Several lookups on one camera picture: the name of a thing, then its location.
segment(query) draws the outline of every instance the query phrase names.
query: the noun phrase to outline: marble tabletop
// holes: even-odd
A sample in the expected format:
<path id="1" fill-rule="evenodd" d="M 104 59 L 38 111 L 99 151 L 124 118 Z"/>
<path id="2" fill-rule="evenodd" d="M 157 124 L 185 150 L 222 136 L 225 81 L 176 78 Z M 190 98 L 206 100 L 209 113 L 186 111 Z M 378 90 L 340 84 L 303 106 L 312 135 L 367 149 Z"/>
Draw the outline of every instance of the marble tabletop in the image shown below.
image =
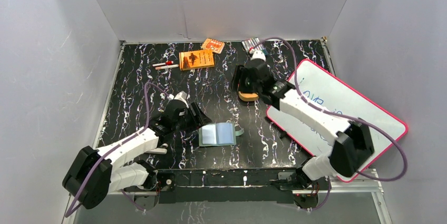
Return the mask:
<path id="1" fill-rule="evenodd" d="M 298 61 L 309 58 L 329 70 L 319 40 L 291 42 Z M 199 147 L 198 134 L 175 133 L 167 139 L 165 155 L 143 154 L 136 160 L 150 162 L 158 169 L 233 169 L 295 167 L 309 154 L 266 118 L 262 101 L 240 102 L 231 90 L 235 67 L 244 64 L 247 54 L 240 42 L 226 42 L 221 54 L 215 54 L 215 67 L 192 71 L 179 68 L 155 70 L 151 65 L 167 60 L 179 61 L 179 52 L 200 50 L 202 43 L 126 44 L 101 130 L 102 147 L 123 139 L 144 126 L 146 110 L 143 86 L 152 81 L 171 94 L 188 93 L 188 102 L 196 102 L 213 122 L 233 122 L 245 133 L 237 144 L 225 147 Z M 276 79 L 288 79 L 294 70 L 290 50 L 282 42 L 267 42 L 267 63 Z M 166 97 L 149 89 L 151 112 L 162 110 Z"/>

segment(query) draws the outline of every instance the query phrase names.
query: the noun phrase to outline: marker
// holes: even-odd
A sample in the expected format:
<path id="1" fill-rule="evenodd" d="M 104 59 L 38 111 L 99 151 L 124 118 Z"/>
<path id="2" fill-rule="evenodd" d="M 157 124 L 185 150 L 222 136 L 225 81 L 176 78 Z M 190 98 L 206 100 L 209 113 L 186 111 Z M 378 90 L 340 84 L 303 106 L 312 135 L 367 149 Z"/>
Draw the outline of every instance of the marker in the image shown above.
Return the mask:
<path id="1" fill-rule="evenodd" d="M 162 67 L 156 67 L 156 70 L 164 70 L 164 69 L 171 69 L 173 67 L 179 67 L 178 64 L 174 64 L 174 65 L 168 65 L 168 66 L 162 66 Z"/>
<path id="2" fill-rule="evenodd" d="M 158 67 L 158 66 L 164 66 L 164 65 L 172 65 L 174 62 L 173 61 L 167 61 L 167 62 L 163 62 L 163 63 L 157 63 L 152 65 L 153 67 Z"/>

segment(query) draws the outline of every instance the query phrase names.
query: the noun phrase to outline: gray wall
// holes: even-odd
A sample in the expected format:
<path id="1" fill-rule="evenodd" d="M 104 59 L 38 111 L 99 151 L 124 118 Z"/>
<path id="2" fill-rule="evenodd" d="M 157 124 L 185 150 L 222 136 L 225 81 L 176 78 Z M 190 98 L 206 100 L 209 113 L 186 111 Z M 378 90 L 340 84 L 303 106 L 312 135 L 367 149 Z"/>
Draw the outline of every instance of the gray wall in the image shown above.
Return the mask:
<path id="1" fill-rule="evenodd" d="M 447 0 L 347 0 L 329 36 L 337 75 L 407 122 L 407 175 L 383 183 L 395 223 L 445 223 Z M 381 177 L 402 167 L 393 148 Z"/>
<path id="2" fill-rule="evenodd" d="M 98 0 L 120 40 L 319 38 L 346 0 Z"/>
<path id="3" fill-rule="evenodd" d="M 119 41 L 96 0 L 0 0 L 0 223 L 60 223 Z"/>

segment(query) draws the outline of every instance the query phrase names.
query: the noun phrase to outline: whiteboard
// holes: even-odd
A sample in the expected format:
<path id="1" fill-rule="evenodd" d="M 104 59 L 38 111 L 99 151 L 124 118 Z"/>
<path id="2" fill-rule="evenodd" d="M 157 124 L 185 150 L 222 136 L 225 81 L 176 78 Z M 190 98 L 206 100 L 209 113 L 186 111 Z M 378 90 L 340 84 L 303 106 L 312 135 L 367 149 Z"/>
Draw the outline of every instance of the whiteboard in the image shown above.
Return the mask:
<path id="1" fill-rule="evenodd" d="M 301 61 L 296 72 L 299 89 L 303 95 L 325 106 L 330 111 L 362 118 L 383 129 L 396 140 L 399 140 L 407 133 L 408 127 L 404 122 L 312 61 L 308 59 Z M 295 85 L 294 74 L 290 76 L 288 81 Z M 267 109 L 267 117 L 282 130 L 286 131 L 292 139 L 311 155 L 318 156 L 332 149 L 327 141 L 315 130 L 298 119 L 276 110 L 274 107 L 270 106 Z M 375 152 L 360 168 L 362 171 L 392 146 L 392 143 L 376 130 L 370 128 L 370 132 Z M 342 181 L 350 182 L 357 175 L 356 173 L 350 178 L 339 175 L 338 178 Z"/>

